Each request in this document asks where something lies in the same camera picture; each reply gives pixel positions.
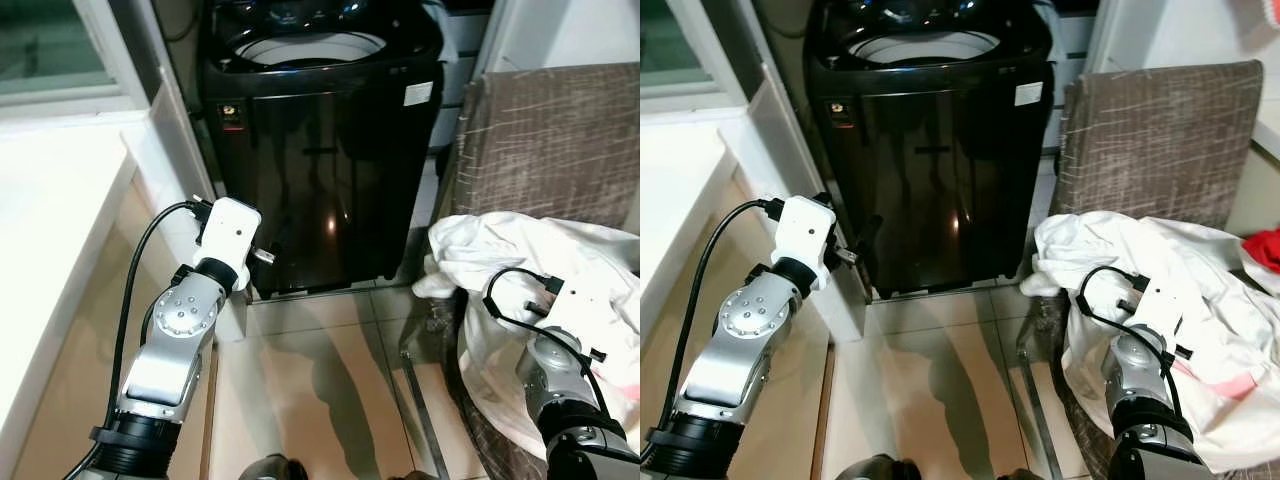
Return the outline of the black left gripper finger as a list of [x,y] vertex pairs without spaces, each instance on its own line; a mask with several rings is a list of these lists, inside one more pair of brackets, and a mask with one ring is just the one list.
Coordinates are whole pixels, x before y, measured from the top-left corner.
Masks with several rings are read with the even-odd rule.
[[858,233],[856,255],[859,262],[868,262],[876,256],[877,237],[883,227],[881,215],[870,215]]

